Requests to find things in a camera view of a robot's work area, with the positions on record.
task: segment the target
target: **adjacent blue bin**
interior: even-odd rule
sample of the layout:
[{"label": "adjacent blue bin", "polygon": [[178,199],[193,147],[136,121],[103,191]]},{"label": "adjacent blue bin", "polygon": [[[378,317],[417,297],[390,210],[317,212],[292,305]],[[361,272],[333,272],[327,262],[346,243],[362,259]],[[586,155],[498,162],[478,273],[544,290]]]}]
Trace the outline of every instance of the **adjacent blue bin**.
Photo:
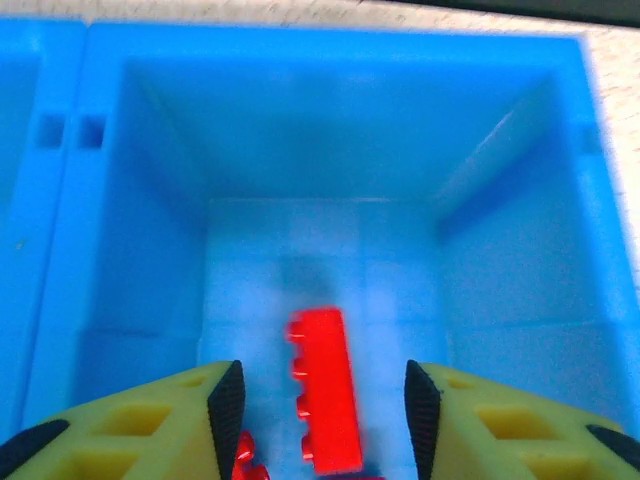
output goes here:
[{"label": "adjacent blue bin", "polygon": [[331,304],[369,473],[415,478],[409,358],[640,433],[640,317],[577,41],[94,25],[70,125],[39,328],[15,322],[35,339],[22,426],[240,359],[262,460],[312,478],[284,325]]},{"label": "adjacent blue bin", "polygon": [[0,19],[0,442],[22,423],[84,35]]}]

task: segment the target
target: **bin floor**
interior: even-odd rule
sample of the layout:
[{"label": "bin floor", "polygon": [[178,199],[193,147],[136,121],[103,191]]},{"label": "bin floor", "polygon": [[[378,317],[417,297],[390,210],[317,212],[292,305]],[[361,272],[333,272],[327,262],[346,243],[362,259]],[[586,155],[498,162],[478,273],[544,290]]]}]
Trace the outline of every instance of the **bin floor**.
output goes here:
[{"label": "bin floor", "polygon": [[284,331],[291,312],[322,305],[345,313],[366,473],[415,478],[406,361],[446,363],[426,204],[223,200],[209,228],[199,361],[242,361],[245,427],[273,478],[313,477]]}]

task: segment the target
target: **red toy piece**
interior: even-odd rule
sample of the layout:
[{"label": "red toy piece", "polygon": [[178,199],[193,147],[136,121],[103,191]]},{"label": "red toy piece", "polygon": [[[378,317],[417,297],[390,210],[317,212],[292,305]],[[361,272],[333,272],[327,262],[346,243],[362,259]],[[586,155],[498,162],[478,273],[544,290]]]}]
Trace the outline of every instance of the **red toy piece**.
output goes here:
[{"label": "red toy piece", "polygon": [[363,468],[353,380],[342,313],[337,308],[297,312],[287,338],[298,347],[293,378],[302,382],[300,419],[309,422],[302,458],[317,475]]},{"label": "red toy piece", "polygon": [[236,462],[233,465],[231,480],[269,480],[269,473],[264,465],[251,466],[255,455],[256,444],[249,432],[242,432],[238,439]]}]

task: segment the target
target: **white countertop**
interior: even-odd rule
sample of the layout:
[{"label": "white countertop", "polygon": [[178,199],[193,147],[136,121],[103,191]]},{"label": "white countertop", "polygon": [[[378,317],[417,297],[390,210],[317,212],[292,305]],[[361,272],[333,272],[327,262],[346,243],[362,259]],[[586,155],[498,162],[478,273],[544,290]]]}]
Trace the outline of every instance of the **white countertop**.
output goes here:
[{"label": "white countertop", "polygon": [[357,0],[0,0],[0,13],[180,22],[584,34],[640,296],[640,29]]}]

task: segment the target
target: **blue plastic bin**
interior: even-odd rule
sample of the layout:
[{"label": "blue plastic bin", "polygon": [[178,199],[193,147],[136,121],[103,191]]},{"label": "blue plastic bin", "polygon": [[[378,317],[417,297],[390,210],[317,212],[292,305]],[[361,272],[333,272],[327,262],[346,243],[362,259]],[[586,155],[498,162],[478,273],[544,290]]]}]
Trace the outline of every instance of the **blue plastic bin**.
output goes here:
[{"label": "blue plastic bin", "polygon": [[21,425],[84,35],[0,18],[0,442]]},{"label": "blue plastic bin", "polygon": [[311,478],[284,325],[332,304],[369,473],[415,478],[409,358],[640,433],[640,318],[577,41],[87,38],[23,426],[237,358],[273,478]]}]

